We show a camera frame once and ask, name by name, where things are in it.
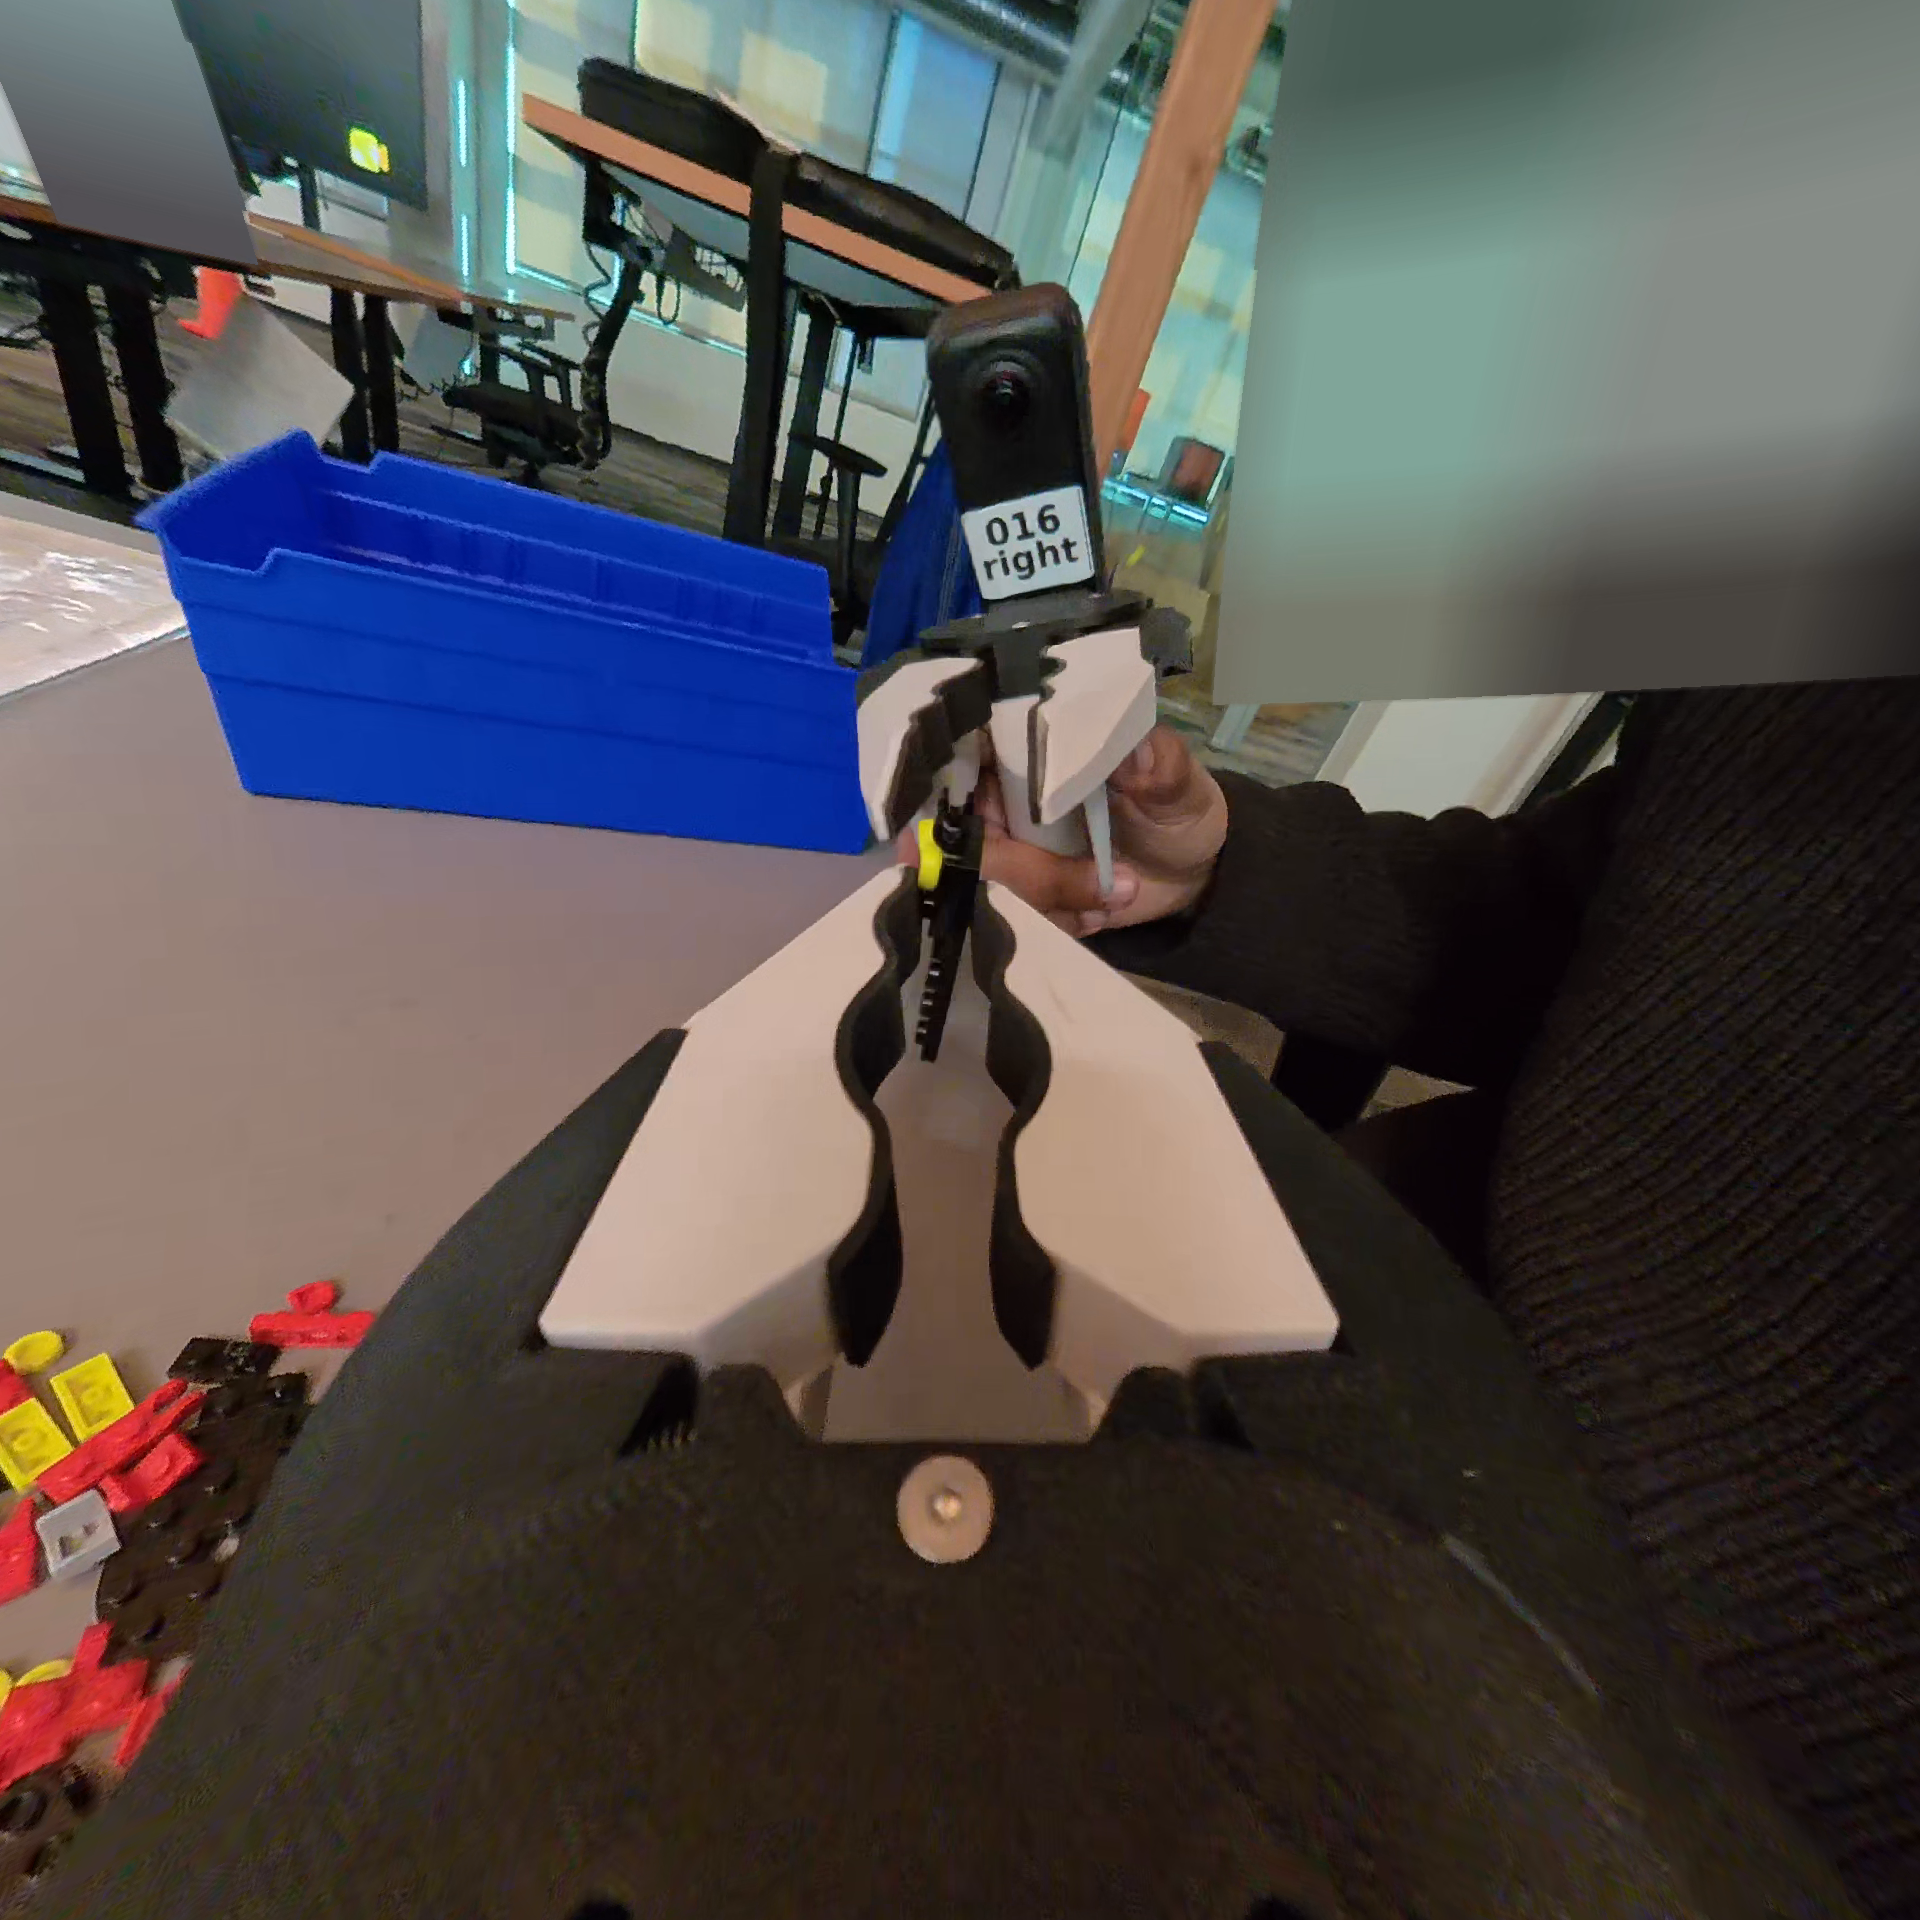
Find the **black lego assembly yellow studs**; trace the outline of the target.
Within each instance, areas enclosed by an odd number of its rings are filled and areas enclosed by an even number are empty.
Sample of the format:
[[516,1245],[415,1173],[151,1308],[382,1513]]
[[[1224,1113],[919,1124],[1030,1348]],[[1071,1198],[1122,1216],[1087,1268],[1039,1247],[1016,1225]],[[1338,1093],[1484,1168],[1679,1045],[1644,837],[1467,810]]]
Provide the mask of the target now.
[[973,800],[938,800],[917,821],[902,871],[919,898],[925,967],[919,991],[914,1045],[925,1063],[939,1057],[952,991],[963,974],[976,909],[986,822]]

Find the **pile of loose lego pieces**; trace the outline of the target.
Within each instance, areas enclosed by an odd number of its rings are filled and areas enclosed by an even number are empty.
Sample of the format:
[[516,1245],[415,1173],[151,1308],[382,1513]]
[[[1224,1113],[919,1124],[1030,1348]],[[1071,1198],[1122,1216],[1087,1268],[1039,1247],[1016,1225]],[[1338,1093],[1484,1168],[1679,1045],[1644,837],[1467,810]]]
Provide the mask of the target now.
[[68,1652],[5,1664],[5,1914],[29,1910],[178,1694],[314,1407],[304,1360],[348,1353],[374,1319],[335,1279],[293,1287],[239,1337],[190,1337],[141,1398],[107,1353],[70,1360],[55,1330],[5,1346],[2,1601],[90,1593]]

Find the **clear laminated sheet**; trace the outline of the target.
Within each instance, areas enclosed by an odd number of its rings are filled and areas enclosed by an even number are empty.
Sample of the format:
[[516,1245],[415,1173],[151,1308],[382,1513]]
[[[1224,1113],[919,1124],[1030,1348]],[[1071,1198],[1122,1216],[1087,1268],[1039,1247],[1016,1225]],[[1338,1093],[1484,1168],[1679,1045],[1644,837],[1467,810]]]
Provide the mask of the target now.
[[2,701],[184,636],[158,543],[94,519],[2,513]]

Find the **person's right forearm black sleeve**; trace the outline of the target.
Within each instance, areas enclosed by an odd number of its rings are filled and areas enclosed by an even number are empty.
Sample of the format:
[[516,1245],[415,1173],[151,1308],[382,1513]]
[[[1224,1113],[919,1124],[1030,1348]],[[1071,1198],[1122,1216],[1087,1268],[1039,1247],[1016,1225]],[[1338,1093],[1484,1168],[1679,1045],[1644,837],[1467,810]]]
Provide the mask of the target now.
[[1094,933],[1093,951],[1284,1039],[1511,1090],[1599,887],[1618,768],[1496,817],[1370,810],[1323,781],[1215,784],[1228,830],[1198,901]]

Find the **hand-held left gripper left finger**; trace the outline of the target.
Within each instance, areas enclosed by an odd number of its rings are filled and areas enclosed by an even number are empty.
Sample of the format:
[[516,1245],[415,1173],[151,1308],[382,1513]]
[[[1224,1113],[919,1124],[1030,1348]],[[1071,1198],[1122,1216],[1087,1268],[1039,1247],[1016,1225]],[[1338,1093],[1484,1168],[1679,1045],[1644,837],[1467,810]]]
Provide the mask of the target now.
[[754,1365],[784,1392],[875,1354],[904,1268],[877,1090],[919,960],[919,884],[880,871],[667,1033],[539,1314],[549,1346]]

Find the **blue cloth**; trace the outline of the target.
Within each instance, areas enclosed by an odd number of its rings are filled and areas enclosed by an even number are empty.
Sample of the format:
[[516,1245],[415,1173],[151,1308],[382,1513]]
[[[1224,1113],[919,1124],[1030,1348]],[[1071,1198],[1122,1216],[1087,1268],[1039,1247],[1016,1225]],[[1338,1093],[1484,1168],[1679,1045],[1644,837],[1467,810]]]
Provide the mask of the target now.
[[919,644],[924,631],[976,617],[980,609],[952,464],[947,444],[939,441],[880,557],[859,668],[877,668]]

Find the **black monitor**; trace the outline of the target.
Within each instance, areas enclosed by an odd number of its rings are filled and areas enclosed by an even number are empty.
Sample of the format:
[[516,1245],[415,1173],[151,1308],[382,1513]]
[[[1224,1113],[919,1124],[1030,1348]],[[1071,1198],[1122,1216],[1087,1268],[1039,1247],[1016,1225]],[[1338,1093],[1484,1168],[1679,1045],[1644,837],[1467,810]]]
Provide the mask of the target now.
[[175,1],[253,177],[301,172],[427,210],[418,1]]

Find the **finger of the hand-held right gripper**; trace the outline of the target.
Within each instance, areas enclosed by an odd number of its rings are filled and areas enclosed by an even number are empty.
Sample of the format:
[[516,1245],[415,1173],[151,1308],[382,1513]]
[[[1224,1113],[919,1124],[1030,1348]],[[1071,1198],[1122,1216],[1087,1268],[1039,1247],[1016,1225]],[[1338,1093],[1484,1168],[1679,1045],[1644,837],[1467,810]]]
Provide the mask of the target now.
[[861,673],[856,781],[875,844],[894,844],[939,800],[971,798],[989,720],[991,672],[976,655],[896,655]]
[[1140,631],[1052,639],[1039,668],[1027,716],[1027,800],[1036,825],[1058,825],[1103,790],[1156,725],[1159,669]]

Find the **wooden pillar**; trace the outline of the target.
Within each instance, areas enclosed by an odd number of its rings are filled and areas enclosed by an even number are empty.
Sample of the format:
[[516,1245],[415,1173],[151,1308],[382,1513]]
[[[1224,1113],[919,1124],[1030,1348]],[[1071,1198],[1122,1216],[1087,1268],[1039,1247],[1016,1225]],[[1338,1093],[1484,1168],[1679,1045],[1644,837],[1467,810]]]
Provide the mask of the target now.
[[1087,322],[1094,469],[1120,445],[1144,364],[1254,73],[1272,1],[1189,1]]

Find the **wooden desk black legs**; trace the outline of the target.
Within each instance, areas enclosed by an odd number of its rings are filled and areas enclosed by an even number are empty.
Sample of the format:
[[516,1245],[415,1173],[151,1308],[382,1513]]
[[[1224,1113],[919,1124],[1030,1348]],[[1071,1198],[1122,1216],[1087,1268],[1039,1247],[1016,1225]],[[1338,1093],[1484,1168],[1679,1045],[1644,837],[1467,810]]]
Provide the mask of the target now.
[[532,90],[522,96],[519,117],[588,173],[607,175],[631,198],[661,207],[692,245],[711,252],[730,252],[733,242],[744,246],[748,344],[726,488],[730,542],[760,546],[770,529],[792,352],[787,327],[806,300],[919,314],[980,300],[1005,282],[1005,277],[952,271],[795,206],[788,197],[799,161],[795,150],[766,148],[751,177],[741,182]]
[[[182,452],[164,418],[171,398],[158,317],[196,290],[202,256],[112,238],[56,218],[46,198],[5,185],[5,279],[34,295],[31,333],[52,353],[63,401],[66,444],[42,452],[5,447],[5,466],[47,485],[107,497],[175,488]],[[335,370],[348,381],[346,449],[365,462],[399,445],[394,309],[468,320],[492,348],[500,338],[546,338],[566,314],[452,270],[410,268],[314,225],[250,215],[253,258],[207,258],[243,285],[300,281],[330,300],[327,327]]]

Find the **person's right hand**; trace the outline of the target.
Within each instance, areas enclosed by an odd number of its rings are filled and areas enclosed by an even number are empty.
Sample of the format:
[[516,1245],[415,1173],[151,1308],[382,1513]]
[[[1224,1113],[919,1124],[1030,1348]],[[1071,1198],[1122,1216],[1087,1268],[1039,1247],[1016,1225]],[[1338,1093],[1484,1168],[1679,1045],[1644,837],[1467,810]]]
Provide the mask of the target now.
[[1107,786],[1110,878],[1093,855],[1067,855],[1010,833],[997,768],[976,786],[986,821],[980,872],[1076,938],[1173,921],[1206,892],[1228,838],[1228,800],[1173,726],[1154,726]]

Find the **black bag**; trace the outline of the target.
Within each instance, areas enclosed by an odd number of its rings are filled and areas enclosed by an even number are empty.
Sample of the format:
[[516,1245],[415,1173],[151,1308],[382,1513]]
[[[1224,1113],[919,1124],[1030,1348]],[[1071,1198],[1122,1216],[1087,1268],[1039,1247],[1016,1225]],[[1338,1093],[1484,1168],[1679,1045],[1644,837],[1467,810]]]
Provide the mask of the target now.
[[[603,57],[581,62],[578,101],[582,117],[742,185],[751,182],[751,166],[770,144],[742,111],[714,96]],[[1005,246],[899,182],[803,150],[792,157],[787,198],[991,292],[1020,285]]]

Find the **blue plastic bin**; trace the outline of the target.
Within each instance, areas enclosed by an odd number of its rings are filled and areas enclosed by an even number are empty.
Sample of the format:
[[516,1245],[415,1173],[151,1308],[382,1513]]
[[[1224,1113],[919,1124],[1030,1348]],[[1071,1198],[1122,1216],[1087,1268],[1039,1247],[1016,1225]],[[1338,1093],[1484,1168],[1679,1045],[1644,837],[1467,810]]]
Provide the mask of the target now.
[[252,794],[871,844],[822,566],[304,432],[140,525]]

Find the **white leaning board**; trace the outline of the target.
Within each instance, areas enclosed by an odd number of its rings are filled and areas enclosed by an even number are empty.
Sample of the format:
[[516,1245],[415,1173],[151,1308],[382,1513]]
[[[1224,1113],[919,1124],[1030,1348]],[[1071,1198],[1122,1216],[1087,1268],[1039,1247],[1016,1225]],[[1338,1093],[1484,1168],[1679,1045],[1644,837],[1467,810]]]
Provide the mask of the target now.
[[160,413],[191,449],[229,462],[293,432],[322,444],[355,398],[355,383],[274,305],[239,295]]

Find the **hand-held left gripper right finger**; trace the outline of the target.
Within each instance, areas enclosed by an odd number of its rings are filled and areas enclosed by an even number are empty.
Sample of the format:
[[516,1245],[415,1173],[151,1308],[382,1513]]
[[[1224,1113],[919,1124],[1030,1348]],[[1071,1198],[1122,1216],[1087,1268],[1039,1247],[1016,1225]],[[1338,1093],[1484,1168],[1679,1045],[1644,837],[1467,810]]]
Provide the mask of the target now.
[[1008,888],[971,936],[979,1442],[1082,1442],[1140,1369],[1323,1354],[1338,1309],[1192,1030]]

